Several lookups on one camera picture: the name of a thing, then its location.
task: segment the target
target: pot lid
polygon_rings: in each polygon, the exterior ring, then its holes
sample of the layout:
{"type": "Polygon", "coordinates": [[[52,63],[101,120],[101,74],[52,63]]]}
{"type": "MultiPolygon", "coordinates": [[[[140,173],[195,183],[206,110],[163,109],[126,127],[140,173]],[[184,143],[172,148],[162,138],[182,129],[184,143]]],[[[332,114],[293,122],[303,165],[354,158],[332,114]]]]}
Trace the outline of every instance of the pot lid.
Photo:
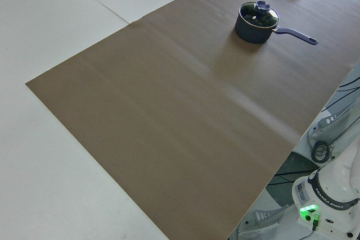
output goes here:
{"type": "Polygon", "coordinates": [[[279,15],[265,1],[247,2],[239,12],[246,22],[254,26],[271,28],[279,22],[279,15]]]}

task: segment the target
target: brown paper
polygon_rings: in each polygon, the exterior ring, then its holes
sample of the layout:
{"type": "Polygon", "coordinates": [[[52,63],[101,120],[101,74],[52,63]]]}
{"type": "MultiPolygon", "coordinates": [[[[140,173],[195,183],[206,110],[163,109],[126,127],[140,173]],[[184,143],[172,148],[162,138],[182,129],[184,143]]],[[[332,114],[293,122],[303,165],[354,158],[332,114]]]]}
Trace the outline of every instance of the brown paper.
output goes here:
{"type": "Polygon", "coordinates": [[[170,240],[226,239],[360,55],[359,0],[176,0],[28,82],[170,240]]]}

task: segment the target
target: pot handle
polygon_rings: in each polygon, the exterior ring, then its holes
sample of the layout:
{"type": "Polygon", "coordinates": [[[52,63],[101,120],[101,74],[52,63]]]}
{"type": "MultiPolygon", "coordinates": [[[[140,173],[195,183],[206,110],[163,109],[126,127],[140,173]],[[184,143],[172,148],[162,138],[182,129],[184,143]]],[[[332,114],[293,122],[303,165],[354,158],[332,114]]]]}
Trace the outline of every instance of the pot handle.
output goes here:
{"type": "Polygon", "coordinates": [[[274,33],[276,34],[290,34],[293,35],[295,37],[297,37],[298,39],[301,39],[307,43],[310,43],[311,45],[316,45],[317,44],[317,40],[315,40],[312,37],[306,36],[305,34],[298,32],[295,29],[292,28],[282,28],[282,27],[277,27],[275,29],[272,30],[274,33]]]}

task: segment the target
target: white tabletop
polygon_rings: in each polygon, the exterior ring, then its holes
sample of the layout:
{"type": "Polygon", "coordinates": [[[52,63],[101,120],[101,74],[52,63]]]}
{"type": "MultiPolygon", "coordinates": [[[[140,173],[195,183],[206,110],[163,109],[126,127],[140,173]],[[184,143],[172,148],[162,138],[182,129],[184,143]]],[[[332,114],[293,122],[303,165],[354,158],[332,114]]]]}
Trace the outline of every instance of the white tabletop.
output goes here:
{"type": "Polygon", "coordinates": [[[173,0],[0,0],[0,238],[167,239],[25,83],[173,0]]]}

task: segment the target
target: saucepan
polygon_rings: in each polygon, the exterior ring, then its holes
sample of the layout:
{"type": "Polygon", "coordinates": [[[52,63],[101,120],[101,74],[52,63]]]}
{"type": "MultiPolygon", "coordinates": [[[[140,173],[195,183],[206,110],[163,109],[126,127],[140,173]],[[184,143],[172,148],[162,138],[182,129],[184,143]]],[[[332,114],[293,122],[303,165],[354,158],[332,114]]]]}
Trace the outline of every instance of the saucepan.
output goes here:
{"type": "Polygon", "coordinates": [[[279,15],[265,1],[246,2],[238,11],[235,24],[237,35],[251,43],[264,43],[271,33],[290,34],[307,43],[316,45],[316,39],[292,28],[278,26],[279,15]]]}

